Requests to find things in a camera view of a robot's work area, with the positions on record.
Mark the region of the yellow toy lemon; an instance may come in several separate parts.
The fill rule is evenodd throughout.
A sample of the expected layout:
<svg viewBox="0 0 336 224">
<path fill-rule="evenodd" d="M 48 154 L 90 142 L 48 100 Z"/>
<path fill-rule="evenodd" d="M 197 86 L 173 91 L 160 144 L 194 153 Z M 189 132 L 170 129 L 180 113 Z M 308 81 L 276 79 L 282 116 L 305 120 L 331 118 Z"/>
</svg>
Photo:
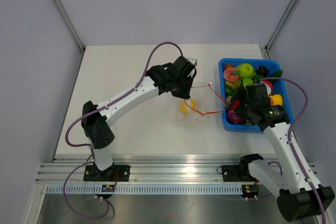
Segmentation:
<svg viewBox="0 0 336 224">
<path fill-rule="evenodd" d="M 184 115 L 189 114 L 196 107 L 195 101 L 193 99 L 184 100 L 180 105 L 180 112 Z"/>
</svg>

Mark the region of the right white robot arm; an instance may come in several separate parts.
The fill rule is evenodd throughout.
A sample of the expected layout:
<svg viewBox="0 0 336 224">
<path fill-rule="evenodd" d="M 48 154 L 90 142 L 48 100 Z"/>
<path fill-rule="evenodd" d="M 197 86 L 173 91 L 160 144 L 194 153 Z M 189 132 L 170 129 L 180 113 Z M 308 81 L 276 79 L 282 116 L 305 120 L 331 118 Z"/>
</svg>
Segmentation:
<svg viewBox="0 0 336 224">
<path fill-rule="evenodd" d="M 271 104 L 267 86 L 260 82 L 240 86 L 231 97 L 227 111 L 256 124 L 271 143 L 284 172 L 275 172 L 259 154 L 240 158 L 237 169 L 228 170 L 244 180 L 262 183 L 276 198 L 278 209 L 287 222 L 320 216 L 335 198 L 330 186 L 323 186 L 311 170 L 293 135 L 293 125 L 281 105 Z"/>
</svg>

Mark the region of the purple toy onion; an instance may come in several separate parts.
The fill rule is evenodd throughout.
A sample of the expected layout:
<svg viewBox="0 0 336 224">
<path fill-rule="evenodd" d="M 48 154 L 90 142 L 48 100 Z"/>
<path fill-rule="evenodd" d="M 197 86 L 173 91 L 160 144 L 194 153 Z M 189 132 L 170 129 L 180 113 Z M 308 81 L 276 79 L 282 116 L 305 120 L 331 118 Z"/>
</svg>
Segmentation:
<svg viewBox="0 0 336 224">
<path fill-rule="evenodd" d="M 226 113 L 226 118 L 228 123 L 235 125 L 243 125 L 245 121 L 242 117 L 240 117 L 234 110 L 228 111 Z"/>
</svg>

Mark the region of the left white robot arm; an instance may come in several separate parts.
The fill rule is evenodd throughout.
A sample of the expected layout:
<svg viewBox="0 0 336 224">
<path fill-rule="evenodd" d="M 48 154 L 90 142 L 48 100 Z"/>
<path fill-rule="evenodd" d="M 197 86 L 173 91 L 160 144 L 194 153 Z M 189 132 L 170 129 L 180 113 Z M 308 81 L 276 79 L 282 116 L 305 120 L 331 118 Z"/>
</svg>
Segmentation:
<svg viewBox="0 0 336 224">
<path fill-rule="evenodd" d="M 135 87 L 99 104 L 86 102 L 82 108 L 81 126 L 92 144 L 92 165 L 86 167 L 85 181 L 107 181 L 116 178 L 116 168 L 109 150 L 115 135 L 111 127 L 141 103 L 163 93 L 189 99 L 197 74 L 197 60 L 179 56 L 173 63 L 151 67 Z"/>
</svg>

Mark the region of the clear zip top bag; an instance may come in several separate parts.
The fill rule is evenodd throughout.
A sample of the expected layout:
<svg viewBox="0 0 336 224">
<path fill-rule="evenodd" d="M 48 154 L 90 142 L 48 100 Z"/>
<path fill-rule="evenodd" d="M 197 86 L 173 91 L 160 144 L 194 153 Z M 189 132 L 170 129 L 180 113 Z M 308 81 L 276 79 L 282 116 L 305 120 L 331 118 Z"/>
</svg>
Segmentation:
<svg viewBox="0 0 336 224">
<path fill-rule="evenodd" d="M 195 101 L 195 109 L 189 114 L 184 115 L 180 112 L 180 105 L 186 99 L 175 102 L 172 117 L 173 125 L 193 128 L 214 118 L 216 115 L 221 115 L 225 110 L 226 100 L 215 91 L 211 80 L 193 84 L 190 96 L 190 99 Z"/>
</svg>

